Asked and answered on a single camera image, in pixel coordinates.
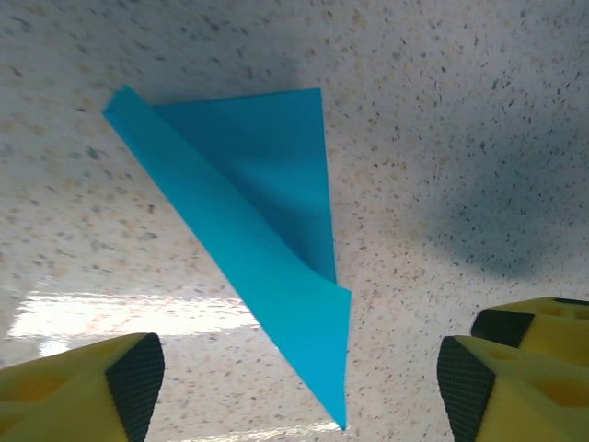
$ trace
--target folded paper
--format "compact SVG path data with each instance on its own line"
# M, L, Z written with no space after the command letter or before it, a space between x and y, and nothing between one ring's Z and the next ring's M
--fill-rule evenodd
M346 426L351 294L336 284L318 89L105 116L300 378Z

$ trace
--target granite surface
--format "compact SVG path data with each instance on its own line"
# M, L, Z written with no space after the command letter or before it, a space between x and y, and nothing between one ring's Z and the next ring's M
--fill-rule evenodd
M162 336L149 441L449 441L441 338L589 298L585 2L0 2L0 364ZM110 129L152 103L322 87L342 433Z

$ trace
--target white speckled surface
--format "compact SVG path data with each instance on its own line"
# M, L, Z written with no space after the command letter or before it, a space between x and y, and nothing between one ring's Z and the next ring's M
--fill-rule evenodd
M451 440L441 337L491 305L587 299L586 10L1 2L1 364L153 331L149 441ZM323 88L355 294L345 434L103 120L121 83L154 103Z

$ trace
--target folded blue paper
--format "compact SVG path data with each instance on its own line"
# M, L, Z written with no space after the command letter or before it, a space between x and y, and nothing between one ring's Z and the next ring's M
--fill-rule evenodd
M336 285L318 89L104 111L286 360L346 426L351 293Z

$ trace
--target black rubber pad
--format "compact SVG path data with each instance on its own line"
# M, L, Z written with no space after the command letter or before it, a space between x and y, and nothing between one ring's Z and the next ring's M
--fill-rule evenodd
M455 338L446 336L438 384L456 442L474 442L495 384L495 374Z
M147 334L106 371L110 394L129 442L144 442L164 379L164 353Z
M483 310L472 324L470 334L476 338L517 348L522 343L532 320L533 313Z
M577 306L589 306L589 301L582 301L581 299L568 299L567 297L555 297L556 302L561 304L576 304Z

